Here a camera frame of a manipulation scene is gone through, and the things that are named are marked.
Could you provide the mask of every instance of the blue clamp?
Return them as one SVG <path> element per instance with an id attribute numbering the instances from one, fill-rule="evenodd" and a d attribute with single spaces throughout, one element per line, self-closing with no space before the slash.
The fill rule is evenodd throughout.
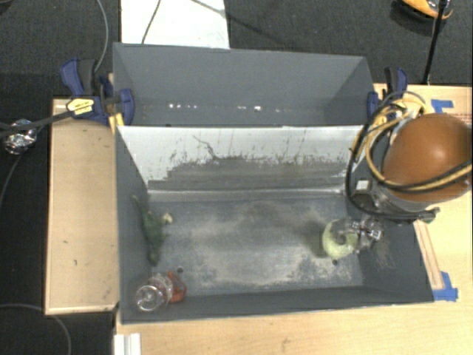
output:
<path id="1" fill-rule="evenodd" d="M 453 288 L 452 283 L 450 282 L 450 276 L 448 273 L 441 271 L 443 284 L 445 285 L 444 289 L 438 289 L 432 291 L 435 301 L 457 301 L 458 298 L 458 288 Z"/>
<path id="2" fill-rule="evenodd" d="M 387 90 L 385 91 L 386 95 L 399 92 L 397 95 L 393 96 L 394 98 L 401 98 L 403 93 L 407 91 L 407 74 L 406 71 L 400 67 L 395 70 L 392 67 L 386 67 L 384 69 L 387 82 Z M 370 92 L 367 99 L 367 115 L 370 118 L 374 112 L 379 108 L 379 96 L 377 92 Z"/>
<path id="3" fill-rule="evenodd" d="M 100 77 L 103 86 L 103 97 L 96 96 L 93 88 L 95 61 L 84 59 L 79 61 L 77 58 L 70 59 L 61 66 L 61 78 L 66 87 L 72 92 L 73 98 L 86 96 L 94 101 L 91 112 L 75 115 L 73 118 L 85 118 L 107 126 L 109 117 L 113 113 L 106 111 L 106 106 L 112 104 L 114 112 L 120 112 L 123 115 L 125 125 L 130 125 L 135 115 L 135 100 L 132 91 L 128 88 L 121 89 L 118 96 L 113 96 L 113 86 L 108 78 Z"/>

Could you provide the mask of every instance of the gray panel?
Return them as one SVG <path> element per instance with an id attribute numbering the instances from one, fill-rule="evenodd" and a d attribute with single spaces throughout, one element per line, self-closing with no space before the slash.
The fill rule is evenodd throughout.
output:
<path id="1" fill-rule="evenodd" d="M 114 77 L 134 125 L 356 125 L 372 90 L 362 57 L 258 50 L 114 44 Z"/>
<path id="2" fill-rule="evenodd" d="M 337 266 L 321 247 L 331 220 L 360 215 L 343 182 L 347 125 L 366 121 L 372 89 L 364 58 L 115 44 L 114 74 L 137 102 L 117 134 L 123 323 L 432 301 L 412 225 L 388 223 Z M 188 286 L 153 314 L 132 304 L 152 270 L 132 194 L 173 216 L 156 270 L 182 267 Z"/>

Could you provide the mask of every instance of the black cable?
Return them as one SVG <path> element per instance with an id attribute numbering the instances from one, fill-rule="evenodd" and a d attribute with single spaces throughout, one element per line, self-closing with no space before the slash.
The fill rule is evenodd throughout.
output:
<path id="1" fill-rule="evenodd" d="M 404 92 L 414 95 L 423 101 L 422 97 L 414 92 L 410 92 L 410 91 L 404 91 Z M 379 211 L 364 208 L 353 198 L 353 195 L 352 195 L 352 171 L 353 171 L 353 166 L 355 164 L 355 157 L 358 154 L 361 148 L 361 145 L 367 133 L 369 132 L 371 125 L 374 123 L 375 119 L 377 118 L 377 116 L 381 113 L 384 107 L 389 103 L 390 98 L 398 94 L 399 92 L 392 92 L 388 96 L 386 96 L 384 100 L 380 103 L 380 107 L 370 116 L 370 118 L 368 119 L 368 122 L 366 122 L 365 125 L 363 125 L 363 127 L 361 128 L 360 134 L 358 135 L 358 138 L 355 142 L 355 146 L 353 147 L 351 151 L 350 159 L 348 160 L 347 174 L 345 176 L 345 194 L 347 195 L 347 199 L 354 205 L 354 207 L 356 207 L 358 210 L 362 211 L 363 213 L 370 214 L 375 217 L 385 218 L 387 220 L 392 220 L 392 221 L 415 221 L 417 219 L 423 218 L 423 216 L 425 215 L 435 216 L 435 210 L 425 210 L 418 213 L 405 213 L 405 214 L 397 214 L 397 215 L 387 214 L 384 212 L 379 212 Z"/>
<path id="2" fill-rule="evenodd" d="M 53 124 L 57 121 L 63 120 L 65 118 L 71 117 L 72 113 L 70 111 L 62 112 L 57 115 L 50 117 L 42 118 L 41 120 L 34 121 L 31 124 L 18 125 L 18 126 L 8 126 L 8 129 L 0 132 L 0 139 L 8 137 L 9 135 L 16 134 L 18 132 L 24 132 L 30 129 L 35 129 L 45 125 Z"/>
<path id="3" fill-rule="evenodd" d="M 35 305 L 30 305 L 30 304 L 0 304 L 0 309 L 30 309 L 33 311 L 38 311 L 40 313 L 44 313 L 41 308 Z M 69 333 L 69 330 L 67 330 L 67 327 L 65 326 L 64 322 L 62 322 L 61 319 L 57 318 L 57 316 L 50 316 L 53 320 L 55 320 L 58 325 L 61 327 L 62 331 L 64 332 L 64 335 L 66 336 L 66 341 L 67 341 L 67 355 L 72 354 L 72 340 L 71 340 L 71 335 Z"/>
<path id="4" fill-rule="evenodd" d="M 5 182 L 3 184 L 3 187 L 1 188 L 1 192 L 0 192 L 0 212 L 1 212 L 1 207 L 3 206 L 3 199 L 5 197 L 5 193 L 7 192 L 8 184 L 10 183 L 12 175 L 13 175 L 18 163 L 20 163 L 20 160 L 21 160 L 22 156 L 23 156 L 23 154 L 20 154 L 16 157 L 15 161 L 13 162 L 12 166 L 10 167 L 10 171 L 8 172 L 7 177 L 5 178 Z"/>
<path id="5" fill-rule="evenodd" d="M 146 27 L 146 31 L 145 31 L 145 34 L 143 36 L 143 39 L 141 40 L 141 44 L 145 44 L 146 36 L 148 35 L 149 28 L 151 27 L 151 25 L 154 21 L 154 17 L 156 16 L 157 10 L 159 9 L 159 7 L 161 5 L 161 1 L 162 0 L 157 0 L 156 8 L 154 9 L 153 16 L 149 20 L 148 26 Z"/>

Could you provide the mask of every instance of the wooden table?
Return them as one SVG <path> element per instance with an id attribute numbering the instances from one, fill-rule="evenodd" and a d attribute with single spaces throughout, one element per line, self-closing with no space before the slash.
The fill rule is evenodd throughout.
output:
<path id="1" fill-rule="evenodd" d="M 377 90 L 382 85 L 375 85 Z M 471 122 L 472 89 L 410 86 Z M 64 110 L 54 102 L 54 113 Z M 118 302 L 113 143 L 88 121 L 53 125 L 45 310 L 110 311 Z M 118 323 L 140 333 L 142 354 L 470 354 L 473 348 L 472 194 L 440 205 L 428 232 L 436 260 L 459 289 L 457 302 L 210 319 L 153 325 Z"/>

